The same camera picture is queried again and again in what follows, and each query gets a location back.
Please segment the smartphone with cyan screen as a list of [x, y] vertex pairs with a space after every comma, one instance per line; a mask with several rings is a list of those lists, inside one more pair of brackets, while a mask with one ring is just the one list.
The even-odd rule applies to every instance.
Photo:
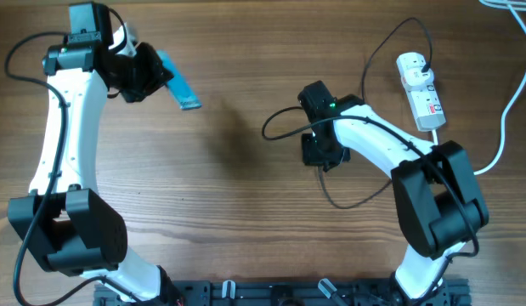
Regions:
[[162, 60], [163, 66], [173, 74], [173, 78], [167, 81], [168, 92], [175, 99], [182, 111], [190, 111], [202, 107], [198, 96], [192, 90], [183, 74], [177, 69], [172, 59], [164, 50], [158, 50], [157, 54]]

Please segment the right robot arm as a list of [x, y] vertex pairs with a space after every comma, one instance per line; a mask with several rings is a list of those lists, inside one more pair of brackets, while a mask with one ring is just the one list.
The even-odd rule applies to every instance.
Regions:
[[408, 242], [394, 280], [402, 298], [420, 305], [443, 285], [443, 273], [463, 247], [479, 247], [489, 222], [466, 151], [456, 142], [418, 139], [378, 116], [355, 95], [336, 99], [317, 81], [297, 96], [310, 122], [303, 161], [327, 172], [356, 151], [382, 170], [393, 187], [399, 227]]

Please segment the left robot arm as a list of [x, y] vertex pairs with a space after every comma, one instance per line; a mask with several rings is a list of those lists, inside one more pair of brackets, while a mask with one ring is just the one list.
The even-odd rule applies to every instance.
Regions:
[[113, 8], [74, 3], [69, 15], [70, 31], [42, 62], [49, 107], [37, 170], [27, 195], [8, 204], [19, 254], [44, 271], [96, 282], [98, 305], [181, 305], [167, 272], [128, 245], [122, 216], [99, 195], [95, 166], [108, 99], [140, 102], [160, 88], [182, 98], [189, 88], [165, 53], [113, 28]]

